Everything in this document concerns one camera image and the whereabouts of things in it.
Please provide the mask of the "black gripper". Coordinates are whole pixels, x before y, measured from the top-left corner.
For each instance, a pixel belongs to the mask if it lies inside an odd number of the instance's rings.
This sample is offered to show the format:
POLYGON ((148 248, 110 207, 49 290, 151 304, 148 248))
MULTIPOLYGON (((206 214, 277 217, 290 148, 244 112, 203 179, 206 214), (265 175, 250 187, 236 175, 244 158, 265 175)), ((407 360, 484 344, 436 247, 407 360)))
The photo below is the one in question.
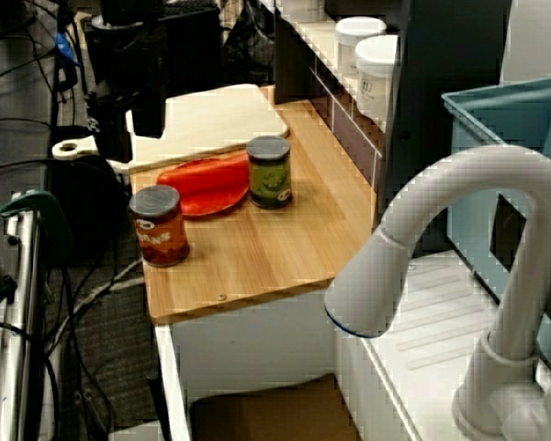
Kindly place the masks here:
POLYGON ((131 109, 134 132, 160 139, 165 128, 165 93, 168 77, 167 35, 155 22, 112 26, 102 18, 84 23, 84 36, 96 85, 86 94, 92 99, 92 132, 105 159, 132 160, 126 112, 131 109))

